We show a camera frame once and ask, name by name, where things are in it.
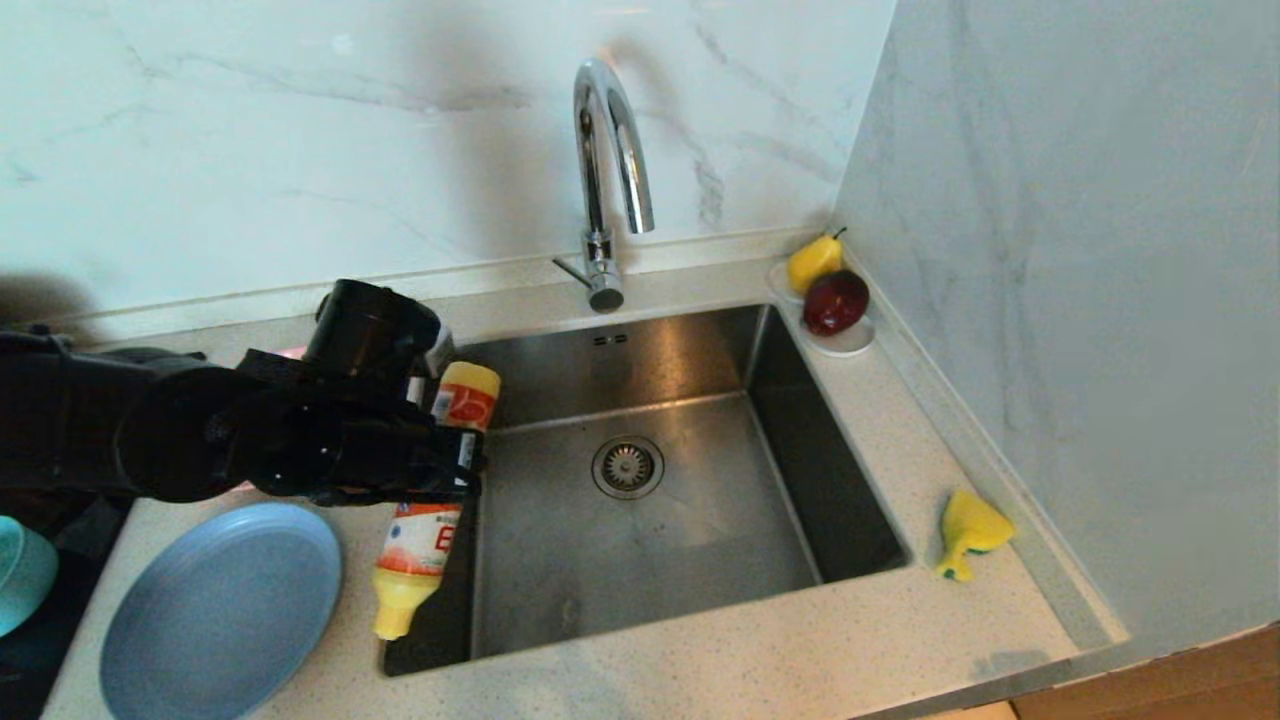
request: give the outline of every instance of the sink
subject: sink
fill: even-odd
[[[484,495],[401,675],[847,580],[906,553],[778,310],[500,340]]]

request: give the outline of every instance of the faucet spout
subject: faucet spout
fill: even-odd
[[[604,122],[605,135],[616,152],[622,197],[632,233],[653,229],[653,204],[649,174],[636,133],[635,115],[618,76],[604,61],[586,60],[573,81],[573,131],[577,136],[577,164],[582,174],[586,204],[586,229],[582,231],[584,273],[563,261],[556,264],[586,286],[586,299],[596,313],[612,313],[622,305],[622,272],[613,259],[613,232],[604,219],[600,197],[600,147],[596,122]]]

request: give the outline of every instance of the blue plate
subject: blue plate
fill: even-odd
[[[266,502],[182,536],[138,577],[102,646],[119,720],[241,717],[302,665],[333,612],[342,553],[317,515]]]

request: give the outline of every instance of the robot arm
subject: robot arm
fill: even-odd
[[[404,400],[440,334],[428,307],[356,281],[334,284],[302,360],[250,350],[234,370],[0,333],[0,487],[192,502],[247,480],[319,505],[457,502],[480,492],[483,434]]]

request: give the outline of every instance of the backsplash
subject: backsplash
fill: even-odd
[[[576,252],[571,91],[593,54],[654,195],[657,231],[623,242],[822,223],[892,10],[6,3],[9,319]]]
[[[1280,616],[1276,15],[904,0],[837,202],[1133,633],[1112,666]]]

